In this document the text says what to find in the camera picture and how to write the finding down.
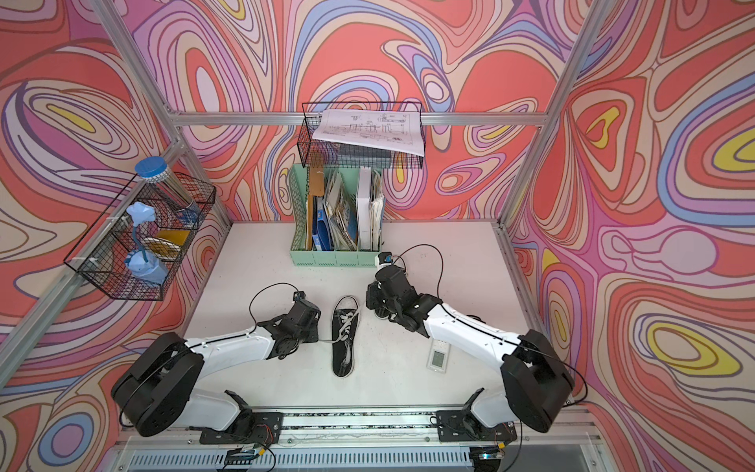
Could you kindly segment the black sneaker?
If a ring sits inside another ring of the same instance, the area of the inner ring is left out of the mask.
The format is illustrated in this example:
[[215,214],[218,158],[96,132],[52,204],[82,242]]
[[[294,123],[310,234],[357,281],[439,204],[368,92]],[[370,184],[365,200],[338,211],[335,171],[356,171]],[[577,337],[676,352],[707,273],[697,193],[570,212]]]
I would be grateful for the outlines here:
[[348,377],[354,368],[354,344],[361,318],[359,300],[353,295],[342,297],[331,316],[332,371],[336,377]]

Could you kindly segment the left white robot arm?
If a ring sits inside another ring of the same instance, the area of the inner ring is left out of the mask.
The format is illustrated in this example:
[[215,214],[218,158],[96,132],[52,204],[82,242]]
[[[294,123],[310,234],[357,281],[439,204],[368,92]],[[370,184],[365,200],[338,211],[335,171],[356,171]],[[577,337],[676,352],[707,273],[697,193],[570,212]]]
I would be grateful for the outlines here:
[[204,444],[275,442],[271,422],[240,395],[196,384],[242,364],[285,359],[319,340],[319,320],[320,308],[296,291],[288,313],[241,332],[204,339],[163,334],[116,381],[111,397],[144,438],[176,427],[200,431]]

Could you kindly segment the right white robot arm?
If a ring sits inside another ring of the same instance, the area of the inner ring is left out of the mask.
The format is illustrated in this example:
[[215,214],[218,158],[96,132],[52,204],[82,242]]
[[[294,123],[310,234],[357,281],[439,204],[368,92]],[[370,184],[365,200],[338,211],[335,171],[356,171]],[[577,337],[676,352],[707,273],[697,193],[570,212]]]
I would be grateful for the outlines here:
[[566,363],[542,332],[513,334],[466,316],[435,295],[417,292],[401,267],[379,269],[366,302],[389,322],[445,342],[499,372],[501,387],[481,387],[462,408],[462,424],[470,432],[519,421],[545,434],[574,390]]

